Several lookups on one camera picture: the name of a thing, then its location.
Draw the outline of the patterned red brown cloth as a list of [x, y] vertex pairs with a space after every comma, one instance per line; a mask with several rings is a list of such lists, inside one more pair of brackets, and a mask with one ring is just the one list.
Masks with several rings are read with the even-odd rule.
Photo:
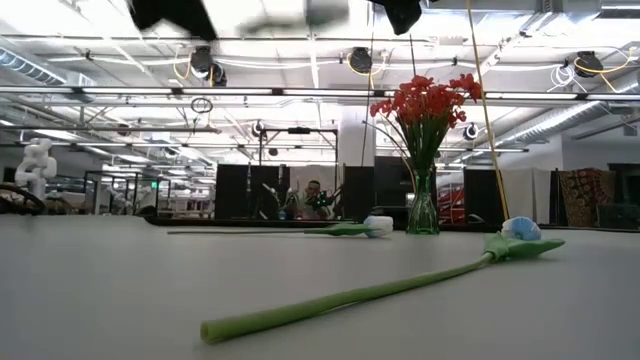
[[596, 168], [561, 171], [559, 181], [570, 227], [595, 227], [598, 208], [615, 197], [615, 173]]

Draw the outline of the person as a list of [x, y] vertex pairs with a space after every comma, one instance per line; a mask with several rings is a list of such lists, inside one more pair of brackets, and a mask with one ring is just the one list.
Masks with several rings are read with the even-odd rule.
[[294, 217], [301, 220], [328, 220], [329, 208], [317, 204], [321, 192], [320, 182], [310, 180], [295, 203]]

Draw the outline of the red artificial flower bunch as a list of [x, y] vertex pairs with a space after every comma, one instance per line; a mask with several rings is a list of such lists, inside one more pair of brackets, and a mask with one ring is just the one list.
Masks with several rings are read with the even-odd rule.
[[402, 83], [391, 98], [374, 103], [372, 116], [380, 115], [391, 123], [406, 148], [405, 164], [409, 167], [415, 196], [429, 187], [425, 176], [450, 128], [458, 118], [458, 93], [433, 78], [416, 75]]
[[479, 98], [482, 95], [481, 85], [475, 81], [473, 75], [470, 73], [462, 74], [457, 78], [453, 78], [449, 80], [446, 83], [437, 83], [437, 84], [449, 85], [451, 88], [454, 88], [455, 91], [458, 93], [458, 110], [457, 110], [458, 120], [455, 126], [460, 122], [464, 123], [467, 120], [467, 115], [466, 115], [466, 112], [462, 109], [462, 106], [465, 103], [465, 101], [468, 99], [472, 100], [473, 102], [477, 102], [479, 100]]

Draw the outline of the white blue artificial tulip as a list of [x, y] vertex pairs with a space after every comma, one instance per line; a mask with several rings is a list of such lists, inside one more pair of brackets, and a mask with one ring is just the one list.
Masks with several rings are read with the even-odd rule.
[[368, 216], [362, 223], [336, 224], [324, 228], [286, 229], [286, 230], [248, 230], [248, 231], [168, 231], [168, 235], [258, 235], [258, 234], [288, 234], [299, 233], [305, 235], [328, 236], [357, 236], [368, 238], [382, 238], [394, 231], [394, 221], [389, 216]]
[[200, 325], [200, 339], [207, 344], [214, 344], [277, 328], [323, 315], [339, 308], [426, 287], [478, 270], [492, 263], [532, 259], [560, 248], [564, 244], [565, 241], [558, 238], [523, 240], [498, 232], [486, 238], [482, 255], [470, 263], [402, 280], [334, 293], [278, 308], [204, 321]]

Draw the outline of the black cabinet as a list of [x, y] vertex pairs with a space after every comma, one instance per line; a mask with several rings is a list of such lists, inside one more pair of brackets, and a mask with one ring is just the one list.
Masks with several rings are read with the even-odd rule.
[[602, 229], [640, 231], [640, 163], [609, 163], [613, 199], [597, 207]]

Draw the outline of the black partition panel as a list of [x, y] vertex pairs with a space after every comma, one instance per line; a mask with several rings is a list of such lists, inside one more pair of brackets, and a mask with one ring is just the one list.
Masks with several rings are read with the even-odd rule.
[[396, 226], [405, 228], [413, 192], [409, 170], [400, 157], [376, 156], [374, 164], [375, 207], [372, 212], [390, 216]]
[[278, 220], [289, 187], [286, 166], [220, 164], [214, 218]]
[[466, 223], [500, 227], [505, 218], [495, 172], [465, 169], [463, 179]]
[[346, 166], [342, 188], [344, 216], [364, 220], [375, 204], [374, 168]]

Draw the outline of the white artificial flower bunch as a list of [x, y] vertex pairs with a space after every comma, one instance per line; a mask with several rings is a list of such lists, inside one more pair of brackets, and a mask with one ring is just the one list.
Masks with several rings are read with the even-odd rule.
[[243, 36], [273, 31], [307, 31], [326, 28], [349, 18], [348, 0], [304, 0], [301, 15], [262, 14], [238, 26]]

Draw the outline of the black metal gantry frame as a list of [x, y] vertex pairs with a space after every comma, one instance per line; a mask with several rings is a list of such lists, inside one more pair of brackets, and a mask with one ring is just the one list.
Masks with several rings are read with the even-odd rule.
[[[288, 127], [288, 128], [261, 128], [259, 130], [258, 135], [258, 164], [262, 165], [263, 163], [263, 153], [264, 149], [267, 145], [269, 145], [280, 133], [286, 132], [287, 134], [292, 135], [310, 135], [312, 133], [319, 134], [322, 139], [324, 139], [329, 145], [332, 146], [334, 150], [334, 186], [337, 186], [338, 175], [339, 175], [339, 131], [337, 129], [321, 129], [321, 128], [309, 128], [309, 127]], [[335, 137], [335, 142], [332, 143], [329, 141], [325, 134], [331, 133]]]

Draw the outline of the white cloth screen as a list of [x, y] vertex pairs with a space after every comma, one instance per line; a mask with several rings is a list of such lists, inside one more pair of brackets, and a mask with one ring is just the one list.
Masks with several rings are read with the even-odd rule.
[[551, 172], [536, 168], [501, 171], [510, 217], [528, 217], [538, 224], [550, 220]]

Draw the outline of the clear glass vase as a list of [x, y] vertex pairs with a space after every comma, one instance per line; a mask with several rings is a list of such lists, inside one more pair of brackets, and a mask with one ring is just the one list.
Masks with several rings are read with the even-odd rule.
[[432, 197], [432, 169], [414, 171], [414, 198], [408, 212], [406, 232], [416, 235], [437, 235], [439, 217]]

